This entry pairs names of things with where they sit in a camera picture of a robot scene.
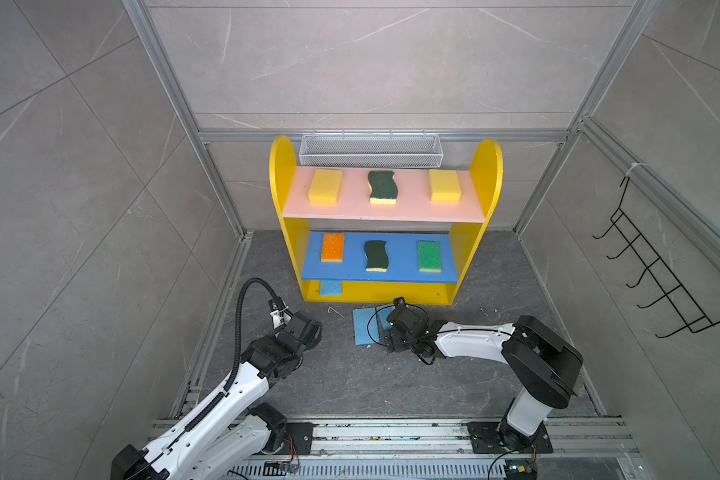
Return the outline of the blue sponge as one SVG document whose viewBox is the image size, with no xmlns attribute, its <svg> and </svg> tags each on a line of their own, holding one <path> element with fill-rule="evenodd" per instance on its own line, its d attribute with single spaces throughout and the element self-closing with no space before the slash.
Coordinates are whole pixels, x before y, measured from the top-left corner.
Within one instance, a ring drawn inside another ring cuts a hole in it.
<svg viewBox="0 0 720 480">
<path fill-rule="evenodd" d="M 376 309 L 361 308 L 352 312 L 354 340 L 358 346 L 372 345 L 379 342 L 378 334 L 372 332 L 372 323 L 376 319 Z"/>
<path fill-rule="evenodd" d="M 380 306 L 376 309 L 376 318 L 378 325 L 382 330 L 389 330 L 391 328 L 391 325 L 388 322 L 388 317 L 393 310 L 393 305 Z"/>
<path fill-rule="evenodd" d="M 343 282 L 338 280 L 322 280 L 319 285 L 321 297 L 341 296 L 343 293 Z"/>
</svg>

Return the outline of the dark green sponge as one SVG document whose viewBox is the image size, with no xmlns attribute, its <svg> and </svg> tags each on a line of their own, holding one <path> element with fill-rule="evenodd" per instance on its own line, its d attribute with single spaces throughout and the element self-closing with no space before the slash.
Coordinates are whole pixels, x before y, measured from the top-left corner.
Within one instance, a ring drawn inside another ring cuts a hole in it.
<svg viewBox="0 0 720 480">
<path fill-rule="evenodd" d="M 389 268 L 389 257 L 386 251 L 387 242 L 369 240 L 364 244 L 366 256 L 365 270 L 368 272 L 386 272 Z"/>
<path fill-rule="evenodd" d="M 391 170 L 373 170 L 367 175 L 372 205 L 395 205 L 399 191 L 395 182 L 395 172 Z"/>
</svg>

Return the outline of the light green sponge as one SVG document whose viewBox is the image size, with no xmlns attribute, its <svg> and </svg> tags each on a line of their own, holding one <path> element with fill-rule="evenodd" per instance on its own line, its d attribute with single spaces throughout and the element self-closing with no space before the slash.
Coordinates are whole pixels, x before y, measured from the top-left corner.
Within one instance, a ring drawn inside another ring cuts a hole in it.
<svg viewBox="0 0 720 480">
<path fill-rule="evenodd" d="M 438 241 L 421 240 L 417 243 L 418 270 L 424 273 L 442 271 L 441 245 Z"/>
</svg>

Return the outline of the orange sponge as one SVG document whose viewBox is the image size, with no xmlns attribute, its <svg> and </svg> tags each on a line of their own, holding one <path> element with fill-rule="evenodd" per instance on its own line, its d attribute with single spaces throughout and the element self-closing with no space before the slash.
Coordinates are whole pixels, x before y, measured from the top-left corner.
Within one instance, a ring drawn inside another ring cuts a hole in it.
<svg viewBox="0 0 720 480">
<path fill-rule="evenodd" d="M 343 233 L 324 233 L 320 260 L 322 263 L 342 263 L 344 257 L 345 235 Z"/>
</svg>

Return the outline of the yellow sponge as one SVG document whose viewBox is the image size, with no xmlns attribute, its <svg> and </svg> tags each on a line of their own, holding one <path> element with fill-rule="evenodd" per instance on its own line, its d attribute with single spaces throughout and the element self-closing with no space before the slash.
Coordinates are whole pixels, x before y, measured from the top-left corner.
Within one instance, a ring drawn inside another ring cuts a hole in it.
<svg viewBox="0 0 720 480">
<path fill-rule="evenodd" d="M 433 203 L 456 204 L 461 200 L 461 184 L 455 170 L 430 170 L 428 186 Z"/>
<path fill-rule="evenodd" d="M 308 190 L 309 203 L 317 206 L 336 206 L 342 182 L 343 172 L 341 170 L 317 169 Z"/>
</svg>

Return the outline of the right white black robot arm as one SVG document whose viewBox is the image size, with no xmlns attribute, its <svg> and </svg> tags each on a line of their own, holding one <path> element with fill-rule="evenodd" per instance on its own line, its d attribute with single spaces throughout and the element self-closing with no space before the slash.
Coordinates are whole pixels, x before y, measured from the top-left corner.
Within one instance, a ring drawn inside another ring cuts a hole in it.
<svg viewBox="0 0 720 480">
<path fill-rule="evenodd" d="M 520 452 L 533 445 L 553 410 L 566 409 L 576 395 L 583 366 L 580 352 L 533 316 L 495 325 L 433 320 L 418 306 L 397 298 L 387 327 L 369 320 L 371 339 L 388 352 L 410 351 L 426 365 L 437 359 L 469 357 L 509 366 L 522 388 L 496 427 L 501 447 Z"/>
</svg>

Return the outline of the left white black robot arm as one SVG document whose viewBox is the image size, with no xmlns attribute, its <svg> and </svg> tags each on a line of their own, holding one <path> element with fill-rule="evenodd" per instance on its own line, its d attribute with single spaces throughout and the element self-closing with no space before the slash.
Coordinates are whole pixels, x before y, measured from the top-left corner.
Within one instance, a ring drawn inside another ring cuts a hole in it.
<svg viewBox="0 0 720 480">
<path fill-rule="evenodd" d="M 286 448 L 285 416 L 259 399 L 317 346 L 322 324 L 302 312 L 284 317 L 272 334 L 249 344 L 237 368 L 189 414 L 145 447 L 124 447 L 112 461 L 110 477 L 217 479 L 254 454 Z"/>
</svg>

